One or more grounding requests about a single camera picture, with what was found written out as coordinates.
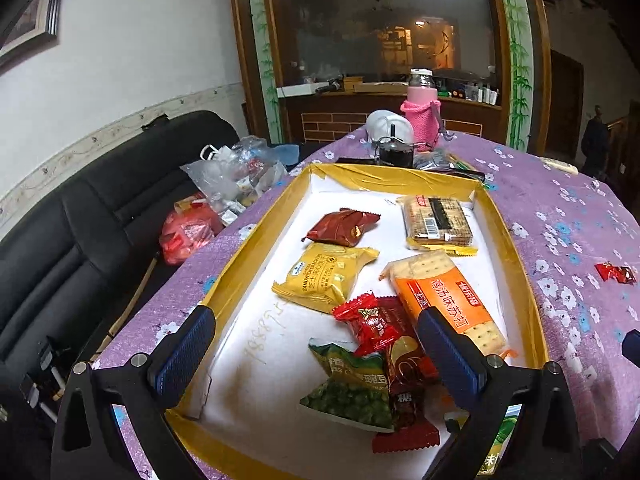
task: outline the orange label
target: orange label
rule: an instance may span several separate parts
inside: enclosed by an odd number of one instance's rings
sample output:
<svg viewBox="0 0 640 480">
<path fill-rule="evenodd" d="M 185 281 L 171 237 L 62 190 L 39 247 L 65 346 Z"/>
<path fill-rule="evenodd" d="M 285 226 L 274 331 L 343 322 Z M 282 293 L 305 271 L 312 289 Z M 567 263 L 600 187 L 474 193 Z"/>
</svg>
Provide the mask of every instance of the orange label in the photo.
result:
<svg viewBox="0 0 640 480">
<path fill-rule="evenodd" d="M 459 334 L 491 321 L 487 309 L 458 269 L 423 280 L 396 278 L 396 287 L 414 320 L 423 309 L 434 306 Z"/>
</svg>

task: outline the green bamboo print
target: green bamboo print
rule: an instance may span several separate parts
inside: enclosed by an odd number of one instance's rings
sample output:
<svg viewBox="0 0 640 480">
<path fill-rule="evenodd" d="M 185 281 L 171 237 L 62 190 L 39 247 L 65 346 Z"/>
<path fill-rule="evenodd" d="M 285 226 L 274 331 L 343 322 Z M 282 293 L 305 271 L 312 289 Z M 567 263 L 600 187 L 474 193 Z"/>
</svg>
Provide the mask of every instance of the green bamboo print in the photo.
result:
<svg viewBox="0 0 640 480">
<path fill-rule="evenodd" d="M 507 145 L 526 151 L 530 136 L 530 110 L 533 99 L 533 67 L 529 50 L 531 44 L 529 10 L 526 0 L 504 0 L 509 25 L 511 50 L 511 103 Z"/>
<path fill-rule="evenodd" d="M 269 137 L 271 142 L 284 142 L 282 123 L 280 122 L 280 105 L 278 104 L 278 90 L 273 73 L 273 58 L 271 57 L 271 43 L 267 26 L 267 12 L 264 0 L 249 0 L 251 3 L 252 23 L 254 26 L 255 52 L 260 69 L 260 84 L 262 99 L 267 113 Z"/>
</svg>

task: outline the purple tablecloth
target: purple tablecloth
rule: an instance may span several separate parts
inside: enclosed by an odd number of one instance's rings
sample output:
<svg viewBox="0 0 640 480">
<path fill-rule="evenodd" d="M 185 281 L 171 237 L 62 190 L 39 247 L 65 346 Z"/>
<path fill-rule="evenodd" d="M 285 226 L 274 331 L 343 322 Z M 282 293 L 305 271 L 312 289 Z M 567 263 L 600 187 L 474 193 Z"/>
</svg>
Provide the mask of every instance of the purple tablecloth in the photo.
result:
<svg viewBox="0 0 640 480">
<path fill-rule="evenodd" d="M 540 308 L 550 358 L 566 375 L 580 437 L 605 437 L 619 447 L 640 414 L 640 370 L 622 357 L 626 332 L 640 328 L 640 290 L 634 284 L 604 283 L 594 264 L 640 267 L 640 227 L 609 187 L 582 174 L 550 168 L 537 157 L 466 134 L 441 146 L 487 172 L 492 197 L 510 229 Z M 213 243 L 202 248 L 124 327 L 95 367 L 119 366 L 148 352 L 175 332 L 220 273 L 255 223 L 293 176 L 310 162 L 340 156 L 370 156 L 358 129 L 319 150 L 265 193 Z M 122 410 L 116 415 L 143 478 L 153 472 Z M 200 464 L 211 479 L 226 478 Z"/>
</svg>

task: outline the black leather sofa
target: black leather sofa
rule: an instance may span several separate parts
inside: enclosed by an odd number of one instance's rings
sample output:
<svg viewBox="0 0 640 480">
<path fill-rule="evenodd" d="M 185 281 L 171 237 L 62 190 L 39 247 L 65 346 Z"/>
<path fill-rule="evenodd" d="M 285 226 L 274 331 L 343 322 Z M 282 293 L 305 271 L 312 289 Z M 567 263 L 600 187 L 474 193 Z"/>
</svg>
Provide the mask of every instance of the black leather sofa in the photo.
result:
<svg viewBox="0 0 640 480">
<path fill-rule="evenodd" d="M 0 241 L 0 385 L 14 390 L 40 370 L 48 339 L 61 373 L 87 359 L 120 316 L 159 251 L 162 223 L 196 187 L 179 166 L 205 144 L 233 145 L 238 135 L 213 112 L 154 121 L 135 138 L 61 184 Z M 137 306 L 175 267 L 159 265 Z"/>
</svg>

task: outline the metal screw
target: metal screw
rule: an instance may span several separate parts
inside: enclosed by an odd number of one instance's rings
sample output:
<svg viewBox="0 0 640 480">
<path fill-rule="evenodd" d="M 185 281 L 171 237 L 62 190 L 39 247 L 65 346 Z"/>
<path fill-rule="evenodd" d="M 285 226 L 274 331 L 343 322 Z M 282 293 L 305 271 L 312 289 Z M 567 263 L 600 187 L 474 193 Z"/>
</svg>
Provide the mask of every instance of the metal screw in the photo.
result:
<svg viewBox="0 0 640 480">
<path fill-rule="evenodd" d="M 131 364 L 136 368 L 141 367 L 144 363 L 146 363 L 146 354 L 135 354 L 131 358 Z"/>
<path fill-rule="evenodd" d="M 486 357 L 486 363 L 491 368 L 500 368 L 504 364 L 504 361 L 499 355 L 491 354 Z"/>
<path fill-rule="evenodd" d="M 559 375 L 562 372 L 562 368 L 555 361 L 549 361 L 545 366 L 553 375 Z"/>
<path fill-rule="evenodd" d="M 76 375 L 80 375 L 84 373 L 85 370 L 86 370 L 86 363 L 84 361 L 80 361 L 79 363 L 76 363 L 74 365 L 74 373 Z"/>
</svg>

